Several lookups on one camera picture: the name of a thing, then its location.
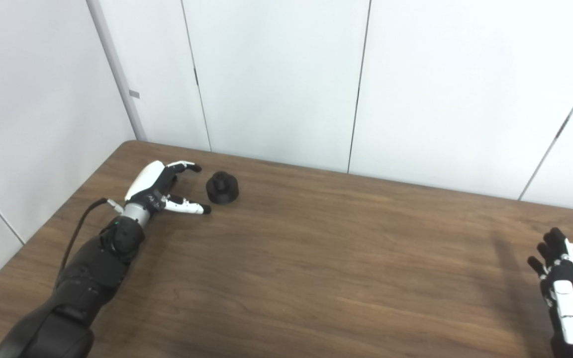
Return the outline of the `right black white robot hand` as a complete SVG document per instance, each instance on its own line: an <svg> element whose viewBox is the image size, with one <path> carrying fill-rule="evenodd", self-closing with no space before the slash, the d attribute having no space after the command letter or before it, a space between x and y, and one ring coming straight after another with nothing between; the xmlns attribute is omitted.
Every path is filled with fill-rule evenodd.
<svg viewBox="0 0 573 358"><path fill-rule="evenodd" d="M537 250L542 259L530 256L527 263L539 278L548 307L553 327L551 351L555 358L573 358L573 242L553 227Z"/></svg>

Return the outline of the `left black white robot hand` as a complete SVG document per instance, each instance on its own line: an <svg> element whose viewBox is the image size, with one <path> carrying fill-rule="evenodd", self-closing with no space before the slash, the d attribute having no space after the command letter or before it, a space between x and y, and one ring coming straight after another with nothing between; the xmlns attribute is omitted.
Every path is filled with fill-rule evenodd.
<svg viewBox="0 0 573 358"><path fill-rule="evenodd" d="M125 205L138 204L150 214L166 210L175 213L209 215L211 206L171 194L177 176L187 170L198 173L202 171L202 168L189 161L177 161L168 165L164 165L161 161L153 161L143 168L132 182L125 195Z"/></svg>

